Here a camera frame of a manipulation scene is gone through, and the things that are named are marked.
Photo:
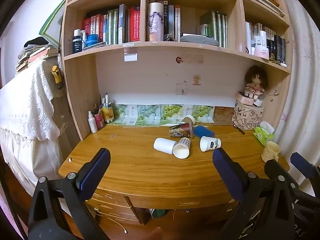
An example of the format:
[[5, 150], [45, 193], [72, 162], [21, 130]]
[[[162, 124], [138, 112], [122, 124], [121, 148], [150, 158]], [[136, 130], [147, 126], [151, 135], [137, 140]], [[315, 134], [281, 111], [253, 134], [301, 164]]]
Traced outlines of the pink round tin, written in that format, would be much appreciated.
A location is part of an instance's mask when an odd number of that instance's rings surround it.
[[244, 95], [244, 93], [239, 92], [236, 96], [236, 100], [246, 106], [253, 106], [254, 99], [249, 98]]

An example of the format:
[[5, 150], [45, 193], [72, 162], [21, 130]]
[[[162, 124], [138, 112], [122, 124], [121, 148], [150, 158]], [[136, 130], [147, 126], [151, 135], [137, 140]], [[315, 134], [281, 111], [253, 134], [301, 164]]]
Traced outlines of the dark pen on desk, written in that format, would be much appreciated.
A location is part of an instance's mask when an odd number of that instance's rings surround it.
[[233, 125], [234, 128], [236, 128], [241, 134], [245, 135], [245, 132], [237, 125]]

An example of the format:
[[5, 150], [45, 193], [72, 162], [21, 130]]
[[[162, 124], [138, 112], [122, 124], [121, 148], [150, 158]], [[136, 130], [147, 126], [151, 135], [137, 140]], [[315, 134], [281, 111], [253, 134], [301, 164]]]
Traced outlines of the pink tube bottle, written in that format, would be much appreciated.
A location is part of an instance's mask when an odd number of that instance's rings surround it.
[[95, 123], [97, 126], [97, 129], [102, 129], [104, 127], [104, 118], [101, 113], [95, 114], [94, 115]]

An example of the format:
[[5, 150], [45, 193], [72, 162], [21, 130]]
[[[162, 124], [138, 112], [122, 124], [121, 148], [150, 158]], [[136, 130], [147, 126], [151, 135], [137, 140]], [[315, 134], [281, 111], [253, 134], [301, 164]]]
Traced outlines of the brown cardboard card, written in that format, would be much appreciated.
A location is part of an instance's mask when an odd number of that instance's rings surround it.
[[232, 117], [234, 108], [232, 107], [215, 107], [213, 114], [214, 125], [218, 126], [233, 126]]

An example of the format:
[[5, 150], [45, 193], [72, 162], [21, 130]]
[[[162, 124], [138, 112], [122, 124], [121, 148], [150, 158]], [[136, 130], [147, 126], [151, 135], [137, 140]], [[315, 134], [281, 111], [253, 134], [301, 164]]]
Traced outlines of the red patterned paper cup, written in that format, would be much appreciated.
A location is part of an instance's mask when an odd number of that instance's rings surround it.
[[185, 122], [175, 126], [169, 127], [169, 134], [171, 138], [192, 138], [193, 128], [192, 124]]

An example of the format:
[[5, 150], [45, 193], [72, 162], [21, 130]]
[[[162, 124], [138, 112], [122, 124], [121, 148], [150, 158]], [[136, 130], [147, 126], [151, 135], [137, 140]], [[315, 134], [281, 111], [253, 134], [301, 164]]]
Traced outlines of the blue plastic cup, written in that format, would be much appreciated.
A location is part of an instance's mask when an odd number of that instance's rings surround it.
[[202, 137], [211, 137], [214, 138], [215, 137], [215, 133], [213, 131], [211, 131], [210, 129], [201, 126], [201, 125], [197, 125], [194, 127], [193, 129], [193, 133], [198, 137], [198, 138], [202, 138]]

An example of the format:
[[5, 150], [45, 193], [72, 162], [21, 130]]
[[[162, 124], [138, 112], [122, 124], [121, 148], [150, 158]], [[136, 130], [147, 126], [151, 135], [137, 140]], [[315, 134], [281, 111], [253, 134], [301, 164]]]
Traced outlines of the brown lidded coffee cup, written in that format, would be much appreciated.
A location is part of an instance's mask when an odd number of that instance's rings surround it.
[[195, 124], [195, 119], [194, 119], [194, 117], [192, 115], [186, 115], [182, 119], [181, 123], [190, 123], [191, 125], [194, 125]]

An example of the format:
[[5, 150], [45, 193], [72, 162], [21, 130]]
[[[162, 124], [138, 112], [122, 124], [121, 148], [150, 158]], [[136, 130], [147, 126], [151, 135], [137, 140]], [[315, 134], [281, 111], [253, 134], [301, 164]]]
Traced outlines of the plain white paper cup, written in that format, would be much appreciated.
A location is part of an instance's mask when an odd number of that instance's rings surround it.
[[177, 144], [174, 140], [157, 138], [153, 143], [153, 148], [159, 152], [173, 154], [173, 148]]

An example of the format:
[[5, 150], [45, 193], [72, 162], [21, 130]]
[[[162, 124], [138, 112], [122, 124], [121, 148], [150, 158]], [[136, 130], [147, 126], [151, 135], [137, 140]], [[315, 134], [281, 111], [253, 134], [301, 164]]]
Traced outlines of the pink white cosmetic bottle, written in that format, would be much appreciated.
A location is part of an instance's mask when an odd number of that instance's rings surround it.
[[259, 31], [259, 35], [255, 36], [255, 50], [254, 56], [258, 56], [262, 59], [269, 60], [269, 49], [267, 48], [266, 32]]

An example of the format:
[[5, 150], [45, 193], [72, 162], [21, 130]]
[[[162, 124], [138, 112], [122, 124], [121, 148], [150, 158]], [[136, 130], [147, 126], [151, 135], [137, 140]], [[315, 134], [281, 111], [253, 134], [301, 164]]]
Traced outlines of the cream ceramic mug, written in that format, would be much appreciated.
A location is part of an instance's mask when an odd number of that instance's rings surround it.
[[261, 154], [261, 159], [265, 163], [269, 160], [278, 161], [280, 153], [280, 147], [278, 144], [272, 141], [268, 141], [264, 147], [264, 150]]

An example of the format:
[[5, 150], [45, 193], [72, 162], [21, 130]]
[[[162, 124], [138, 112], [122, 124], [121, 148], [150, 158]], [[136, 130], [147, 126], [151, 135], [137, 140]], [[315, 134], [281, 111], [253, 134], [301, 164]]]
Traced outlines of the stack of papers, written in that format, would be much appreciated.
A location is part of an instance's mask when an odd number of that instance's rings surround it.
[[58, 50], [51, 43], [39, 36], [25, 43], [17, 57], [16, 73], [28, 68], [36, 59], [48, 59], [57, 56]]

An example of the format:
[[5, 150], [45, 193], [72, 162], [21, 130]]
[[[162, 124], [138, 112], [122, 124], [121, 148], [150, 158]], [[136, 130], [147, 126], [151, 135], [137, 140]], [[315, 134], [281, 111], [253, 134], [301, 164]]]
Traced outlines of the blue round jar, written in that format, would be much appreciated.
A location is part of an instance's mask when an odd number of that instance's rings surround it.
[[98, 42], [99, 42], [99, 35], [98, 34], [91, 34], [91, 35], [87, 36], [86, 46], [89, 47], [89, 46], [97, 44]]

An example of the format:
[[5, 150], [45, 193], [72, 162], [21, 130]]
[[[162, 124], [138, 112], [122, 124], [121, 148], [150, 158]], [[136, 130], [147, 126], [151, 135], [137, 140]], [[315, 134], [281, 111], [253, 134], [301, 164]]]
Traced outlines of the dark blue bottle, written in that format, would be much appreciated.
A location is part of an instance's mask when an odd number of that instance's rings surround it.
[[72, 40], [72, 48], [73, 54], [82, 51], [82, 38], [81, 38], [81, 30], [75, 29], [73, 32], [73, 40]]

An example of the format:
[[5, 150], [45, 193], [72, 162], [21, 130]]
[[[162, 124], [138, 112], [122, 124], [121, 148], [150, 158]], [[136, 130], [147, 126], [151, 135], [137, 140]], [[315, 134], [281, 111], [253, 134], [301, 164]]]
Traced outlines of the wooden bookshelf unit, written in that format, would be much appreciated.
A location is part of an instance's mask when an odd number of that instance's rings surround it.
[[[195, 33], [200, 17], [210, 10], [227, 15], [227, 46], [150, 41], [151, 0], [67, 0], [62, 30], [62, 61], [73, 120], [81, 139], [90, 132], [88, 112], [108, 94], [127, 105], [234, 106], [249, 67], [263, 67], [269, 88], [263, 100], [263, 120], [277, 126], [289, 90], [291, 66], [283, 67], [245, 52], [246, 21], [261, 23], [291, 42], [285, 0], [277, 0], [283, 16], [255, 0], [166, 0], [178, 5], [181, 31]], [[102, 14], [121, 4], [140, 7], [138, 41], [87, 51], [72, 51], [72, 36], [87, 14]]]

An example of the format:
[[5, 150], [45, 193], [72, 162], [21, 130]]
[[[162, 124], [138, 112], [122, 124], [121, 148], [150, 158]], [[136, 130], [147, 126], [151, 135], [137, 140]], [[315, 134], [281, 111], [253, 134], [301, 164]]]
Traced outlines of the desk drawer unit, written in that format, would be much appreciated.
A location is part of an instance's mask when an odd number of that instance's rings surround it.
[[98, 215], [133, 225], [145, 225], [151, 218], [148, 211], [135, 207], [128, 196], [97, 189], [91, 199], [86, 200]]

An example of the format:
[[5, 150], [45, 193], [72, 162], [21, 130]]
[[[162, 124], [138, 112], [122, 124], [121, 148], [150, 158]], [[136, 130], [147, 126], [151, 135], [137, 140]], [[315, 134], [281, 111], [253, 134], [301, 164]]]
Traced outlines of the yellow hanging toy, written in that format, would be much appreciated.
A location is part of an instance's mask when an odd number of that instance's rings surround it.
[[63, 79], [60, 72], [60, 68], [57, 65], [52, 66], [51, 73], [55, 80], [56, 88], [58, 90], [63, 89]]

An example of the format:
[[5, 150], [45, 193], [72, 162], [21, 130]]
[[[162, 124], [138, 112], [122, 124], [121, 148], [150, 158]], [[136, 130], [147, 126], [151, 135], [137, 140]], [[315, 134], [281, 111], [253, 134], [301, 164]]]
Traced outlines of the grey flat case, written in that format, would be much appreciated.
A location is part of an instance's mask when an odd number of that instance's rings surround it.
[[211, 46], [219, 47], [219, 42], [217, 42], [214, 38], [198, 35], [198, 34], [186, 34], [182, 33], [180, 36], [181, 42], [189, 42], [189, 43], [197, 43], [197, 44], [206, 44]]

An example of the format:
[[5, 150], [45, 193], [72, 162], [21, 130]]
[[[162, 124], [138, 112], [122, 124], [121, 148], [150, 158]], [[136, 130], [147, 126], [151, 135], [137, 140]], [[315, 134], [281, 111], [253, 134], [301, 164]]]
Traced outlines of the white spray bottle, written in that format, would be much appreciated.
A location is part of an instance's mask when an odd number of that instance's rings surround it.
[[98, 131], [97, 124], [95, 122], [95, 118], [91, 111], [88, 112], [88, 123], [92, 133], [96, 133]]

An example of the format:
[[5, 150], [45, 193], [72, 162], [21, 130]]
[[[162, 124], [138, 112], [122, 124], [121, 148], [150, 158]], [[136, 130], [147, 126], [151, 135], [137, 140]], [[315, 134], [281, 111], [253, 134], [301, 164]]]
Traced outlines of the printed canvas bag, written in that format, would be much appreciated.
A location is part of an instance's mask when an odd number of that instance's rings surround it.
[[263, 113], [263, 107], [247, 106], [236, 100], [232, 122], [242, 130], [253, 130], [262, 122]]

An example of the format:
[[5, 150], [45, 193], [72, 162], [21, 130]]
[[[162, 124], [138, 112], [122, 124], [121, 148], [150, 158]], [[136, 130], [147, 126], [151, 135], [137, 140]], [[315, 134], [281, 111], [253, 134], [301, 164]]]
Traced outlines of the green framed board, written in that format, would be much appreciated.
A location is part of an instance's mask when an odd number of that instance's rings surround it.
[[61, 40], [61, 26], [63, 14], [65, 11], [66, 0], [62, 0], [60, 4], [54, 9], [51, 15], [47, 18], [40, 29], [39, 35], [48, 41], [55, 48], [59, 48]]

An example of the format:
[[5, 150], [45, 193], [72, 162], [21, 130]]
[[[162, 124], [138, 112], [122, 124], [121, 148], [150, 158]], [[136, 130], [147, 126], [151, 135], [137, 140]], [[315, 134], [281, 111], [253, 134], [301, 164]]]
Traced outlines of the white paper cup bamboo print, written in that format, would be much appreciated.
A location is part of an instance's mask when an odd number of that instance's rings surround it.
[[213, 151], [217, 148], [221, 148], [220, 139], [205, 136], [200, 139], [200, 150], [202, 152]]

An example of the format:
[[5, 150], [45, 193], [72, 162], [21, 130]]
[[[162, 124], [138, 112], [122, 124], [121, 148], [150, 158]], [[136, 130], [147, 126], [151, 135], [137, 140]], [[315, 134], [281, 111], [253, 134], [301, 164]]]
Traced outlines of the yellow printed can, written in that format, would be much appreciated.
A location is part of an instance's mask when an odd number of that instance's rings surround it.
[[114, 121], [113, 103], [105, 103], [102, 107], [104, 122], [109, 124]]

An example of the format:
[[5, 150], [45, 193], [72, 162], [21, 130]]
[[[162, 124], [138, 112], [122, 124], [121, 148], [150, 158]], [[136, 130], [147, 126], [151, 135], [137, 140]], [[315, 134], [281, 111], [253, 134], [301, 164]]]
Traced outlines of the green tissue pack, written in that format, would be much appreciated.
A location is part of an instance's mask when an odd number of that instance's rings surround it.
[[266, 143], [274, 138], [274, 131], [275, 129], [271, 124], [262, 121], [259, 126], [254, 129], [253, 135], [263, 146], [266, 146]]

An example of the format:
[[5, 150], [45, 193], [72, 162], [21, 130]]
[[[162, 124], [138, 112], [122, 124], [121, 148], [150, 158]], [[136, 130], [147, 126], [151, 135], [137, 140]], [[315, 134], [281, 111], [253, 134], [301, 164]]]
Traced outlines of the grape picture cards strip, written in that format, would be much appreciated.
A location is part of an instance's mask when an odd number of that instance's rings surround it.
[[114, 121], [118, 126], [170, 126], [190, 115], [196, 123], [213, 123], [214, 106], [207, 105], [115, 105]]

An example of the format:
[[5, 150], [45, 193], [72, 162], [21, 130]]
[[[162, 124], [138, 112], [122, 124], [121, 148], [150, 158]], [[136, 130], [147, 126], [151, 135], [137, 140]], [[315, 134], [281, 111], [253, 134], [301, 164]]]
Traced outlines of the red dictionary book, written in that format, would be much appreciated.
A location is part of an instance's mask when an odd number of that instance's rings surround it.
[[130, 42], [140, 40], [140, 7], [129, 9], [129, 35]]

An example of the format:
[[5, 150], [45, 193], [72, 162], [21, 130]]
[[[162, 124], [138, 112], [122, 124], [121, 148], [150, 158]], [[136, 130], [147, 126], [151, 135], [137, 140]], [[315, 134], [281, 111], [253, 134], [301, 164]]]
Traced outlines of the brown haired rag doll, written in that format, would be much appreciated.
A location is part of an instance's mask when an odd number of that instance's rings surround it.
[[245, 83], [244, 95], [255, 101], [269, 87], [267, 72], [261, 67], [253, 66], [245, 75]]

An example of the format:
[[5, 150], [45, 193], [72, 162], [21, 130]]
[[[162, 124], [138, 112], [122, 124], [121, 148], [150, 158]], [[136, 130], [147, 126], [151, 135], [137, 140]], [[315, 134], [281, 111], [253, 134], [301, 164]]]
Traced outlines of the white lace cloth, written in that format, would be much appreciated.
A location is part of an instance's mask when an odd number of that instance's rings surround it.
[[55, 61], [36, 60], [1, 88], [1, 150], [25, 191], [32, 195], [38, 179], [59, 177], [60, 130], [54, 122], [57, 97], [51, 68]]

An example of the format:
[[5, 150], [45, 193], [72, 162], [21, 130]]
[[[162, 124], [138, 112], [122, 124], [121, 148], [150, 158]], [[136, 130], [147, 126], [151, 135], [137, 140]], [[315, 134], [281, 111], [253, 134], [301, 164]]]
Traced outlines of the checkered paper cup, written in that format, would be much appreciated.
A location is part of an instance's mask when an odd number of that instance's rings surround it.
[[186, 159], [190, 154], [191, 140], [189, 138], [181, 138], [173, 147], [172, 153], [178, 159]]

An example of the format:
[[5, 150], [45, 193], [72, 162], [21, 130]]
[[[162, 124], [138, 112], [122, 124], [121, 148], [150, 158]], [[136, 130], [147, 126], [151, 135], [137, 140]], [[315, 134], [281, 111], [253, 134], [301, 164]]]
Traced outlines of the white floral cylinder box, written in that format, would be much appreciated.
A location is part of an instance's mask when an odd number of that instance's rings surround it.
[[152, 2], [148, 5], [148, 40], [163, 41], [164, 38], [164, 5]]

